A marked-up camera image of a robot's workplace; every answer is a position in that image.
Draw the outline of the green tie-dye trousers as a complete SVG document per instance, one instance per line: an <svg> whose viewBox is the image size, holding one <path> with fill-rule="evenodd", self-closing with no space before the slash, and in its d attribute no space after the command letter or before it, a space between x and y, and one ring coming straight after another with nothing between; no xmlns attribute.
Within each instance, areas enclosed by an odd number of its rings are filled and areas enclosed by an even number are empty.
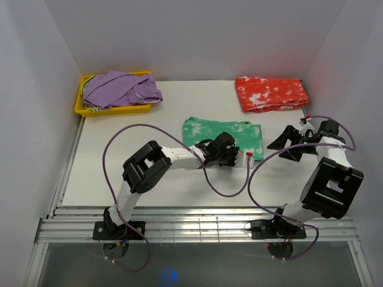
<svg viewBox="0 0 383 287"><path fill-rule="evenodd" d="M263 161L262 129L259 124L249 121L212 121L197 117L185 120L182 127L183 142L187 146L196 145L205 139L215 139L219 134L227 132L242 152L252 152L254 161Z"/></svg>

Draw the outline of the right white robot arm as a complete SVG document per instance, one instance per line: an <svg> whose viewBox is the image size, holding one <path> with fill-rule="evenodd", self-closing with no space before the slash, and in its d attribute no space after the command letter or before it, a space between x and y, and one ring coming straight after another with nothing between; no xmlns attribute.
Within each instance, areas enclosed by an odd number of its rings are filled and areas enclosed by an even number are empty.
<svg viewBox="0 0 383 287"><path fill-rule="evenodd" d="M339 124L322 121L315 131L308 119L302 128L288 125L282 134L268 145L281 151L279 157L299 162L304 154L318 157L318 165L305 184L300 198L276 210L269 224L275 237L288 237L302 230L302 225L315 218L341 219L347 213L361 183L363 172L349 163L344 138L339 136Z"/></svg>

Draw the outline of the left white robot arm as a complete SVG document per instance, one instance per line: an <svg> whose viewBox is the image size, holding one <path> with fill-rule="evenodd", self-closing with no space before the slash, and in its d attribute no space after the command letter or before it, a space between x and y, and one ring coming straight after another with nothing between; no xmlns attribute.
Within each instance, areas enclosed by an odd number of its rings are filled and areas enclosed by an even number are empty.
<svg viewBox="0 0 383 287"><path fill-rule="evenodd" d="M241 167L245 155L226 132L183 148L160 146L149 141L123 163L122 183L115 203L105 210L104 224L114 239L122 238L139 198L152 190L166 172L176 169Z"/></svg>

